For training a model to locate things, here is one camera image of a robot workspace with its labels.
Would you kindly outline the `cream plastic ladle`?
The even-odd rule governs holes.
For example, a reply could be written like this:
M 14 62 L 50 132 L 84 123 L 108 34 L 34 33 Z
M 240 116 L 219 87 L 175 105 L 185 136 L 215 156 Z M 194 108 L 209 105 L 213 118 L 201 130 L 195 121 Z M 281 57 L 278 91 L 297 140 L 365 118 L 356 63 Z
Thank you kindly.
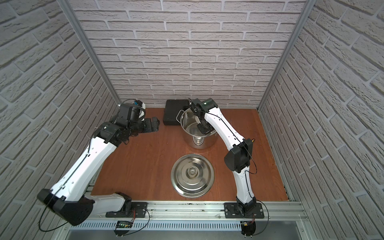
M 195 116 L 195 120 L 197 122 L 197 127 L 200 128 L 202 125 L 201 125 L 201 121 L 200 121 L 199 117 Z

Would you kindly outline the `stainless steel pot lid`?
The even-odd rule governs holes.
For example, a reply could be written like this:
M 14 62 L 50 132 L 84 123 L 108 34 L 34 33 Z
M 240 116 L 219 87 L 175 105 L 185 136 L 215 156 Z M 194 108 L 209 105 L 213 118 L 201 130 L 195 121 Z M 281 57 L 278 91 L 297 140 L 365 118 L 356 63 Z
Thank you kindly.
M 190 199 L 200 198 L 213 186 L 215 171 L 211 162 L 202 155 L 188 154 L 179 158 L 171 171 L 175 191 Z

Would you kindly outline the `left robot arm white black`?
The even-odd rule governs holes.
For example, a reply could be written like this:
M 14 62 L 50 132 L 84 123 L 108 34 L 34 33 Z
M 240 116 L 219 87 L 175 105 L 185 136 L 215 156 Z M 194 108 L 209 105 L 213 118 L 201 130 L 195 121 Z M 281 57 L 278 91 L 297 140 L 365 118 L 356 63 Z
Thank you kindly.
M 85 192 L 104 161 L 131 136 L 159 130 L 160 121 L 147 118 L 120 126 L 104 122 L 96 128 L 89 145 L 70 170 L 50 189 L 42 189 L 38 200 L 72 226 L 80 225 L 91 215 L 110 214 L 130 217 L 132 199 L 121 192 L 111 195 L 86 196 Z

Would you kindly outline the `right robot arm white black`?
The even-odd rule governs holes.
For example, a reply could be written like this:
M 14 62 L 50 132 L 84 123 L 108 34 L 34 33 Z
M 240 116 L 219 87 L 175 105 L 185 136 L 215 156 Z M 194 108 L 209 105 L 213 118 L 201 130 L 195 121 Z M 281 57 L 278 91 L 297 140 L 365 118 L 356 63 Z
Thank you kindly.
M 228 153 L 224 160 L 235 178 L 238 211 L 243 217 L 250 215 L 257 205 L 250 180 L 250 164 L 253 159 L 252 140 L 245 139 L 232 127 L 213 99 L 191 100 L 189 108 L 198 119 L 198 129 L 203 135 L 216 131 L 225 143 Z

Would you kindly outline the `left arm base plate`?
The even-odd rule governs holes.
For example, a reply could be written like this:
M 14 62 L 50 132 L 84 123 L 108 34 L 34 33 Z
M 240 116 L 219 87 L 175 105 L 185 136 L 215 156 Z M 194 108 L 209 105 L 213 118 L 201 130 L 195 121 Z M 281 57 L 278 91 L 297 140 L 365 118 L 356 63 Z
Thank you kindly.
M 107 212 L 106 218 L 145 218 L 148 202 L 125 202 L 117 212 Z

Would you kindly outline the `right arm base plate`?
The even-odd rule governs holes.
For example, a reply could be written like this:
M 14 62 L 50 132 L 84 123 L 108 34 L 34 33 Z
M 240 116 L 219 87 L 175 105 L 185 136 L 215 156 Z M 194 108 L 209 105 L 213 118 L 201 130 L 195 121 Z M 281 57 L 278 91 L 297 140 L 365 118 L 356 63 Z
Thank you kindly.
M 262 204 L 252 202 L 247 205 L 235 202 L 224 203 L 226 219 L 264 219 Z

